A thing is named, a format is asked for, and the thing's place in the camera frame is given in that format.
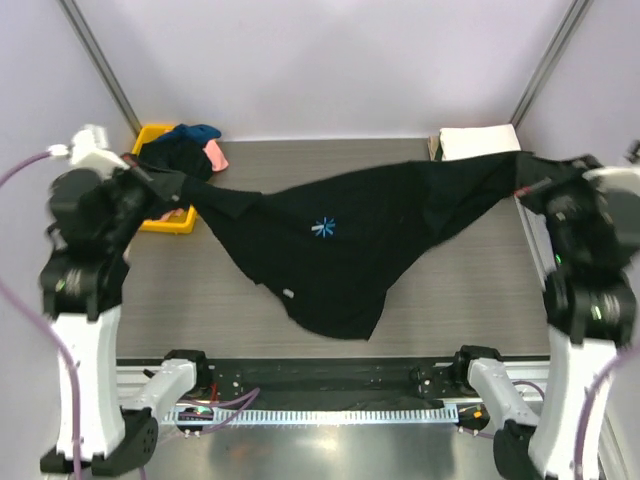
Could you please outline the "yellow plastic bin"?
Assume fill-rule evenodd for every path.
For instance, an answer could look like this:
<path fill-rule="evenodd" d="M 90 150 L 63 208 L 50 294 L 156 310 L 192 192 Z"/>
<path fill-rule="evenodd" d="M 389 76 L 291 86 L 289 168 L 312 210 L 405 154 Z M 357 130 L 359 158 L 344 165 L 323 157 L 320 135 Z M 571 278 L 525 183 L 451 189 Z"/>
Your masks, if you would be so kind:
<path fill-rule="evenodd" d="M 172 125 L 148 124 L 142 127 L 133 145 L 132 152 L 138 154 L 141 147 L 161 135 L 173 129 Z M 190 234 L 195 226 L 197 212 L 193 207 L 182 212 L 180 215 L 172 215 L 166 220 L 146 220 L 139 230 L 141 232 L 163 233 L 163 234 Z"/>

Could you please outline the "black t shirt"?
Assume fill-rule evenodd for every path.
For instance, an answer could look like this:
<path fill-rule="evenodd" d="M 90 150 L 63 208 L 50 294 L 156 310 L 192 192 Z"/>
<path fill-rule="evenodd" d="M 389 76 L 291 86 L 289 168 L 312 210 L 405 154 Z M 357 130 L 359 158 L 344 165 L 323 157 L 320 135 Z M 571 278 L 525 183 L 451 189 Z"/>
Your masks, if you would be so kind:
<path fill-rule="evenodd" d="M 534 156 L 407 161 L 277 193 L 187 179 L 184 197 L 254 283 L 304 329 L 366 340 L 388 290 L 426 251 L 534 183 Z"/>

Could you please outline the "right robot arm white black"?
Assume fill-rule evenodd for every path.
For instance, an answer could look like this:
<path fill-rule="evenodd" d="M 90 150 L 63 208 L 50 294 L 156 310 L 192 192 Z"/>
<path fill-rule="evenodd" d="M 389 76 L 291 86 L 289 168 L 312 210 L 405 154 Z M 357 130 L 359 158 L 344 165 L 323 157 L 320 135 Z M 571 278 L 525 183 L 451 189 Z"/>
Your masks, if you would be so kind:
<path fill-rule="evenodd" d="M 613 372 L 633 352 L 638 302 L 625 271 L 639 251 L 639 169 L 591 156 L 517 152 L 514 160 L 515 196 L 544 218 L 555 261 L 543 289 L 550 361 L 542 409 L 531 410 L 487 347 L 456 353 L 451 384 L 484 404 L 501 477 L 596 479 Z"/>

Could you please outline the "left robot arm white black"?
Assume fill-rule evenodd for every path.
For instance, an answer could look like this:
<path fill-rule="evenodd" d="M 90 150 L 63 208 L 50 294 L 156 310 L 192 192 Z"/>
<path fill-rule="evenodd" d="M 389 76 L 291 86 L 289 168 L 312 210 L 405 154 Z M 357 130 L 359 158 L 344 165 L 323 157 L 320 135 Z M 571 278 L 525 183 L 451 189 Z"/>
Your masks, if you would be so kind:
<path fill-rule="evenodd" d="M 132 397 L 118 396 L 126 253 L 149 211 L 180 198 L 183 177 L 114 153 L 96 125 L 52 153 L 69 163 L 51 186 L 53 249 L 40 275 L 45 324 L 59 344 L 61 417 L 40 469 L 116 478 L 150 461 L 160 422 L 180 399 L 202 399 L 212 387 L 203 352 L 174 350 Z"/>

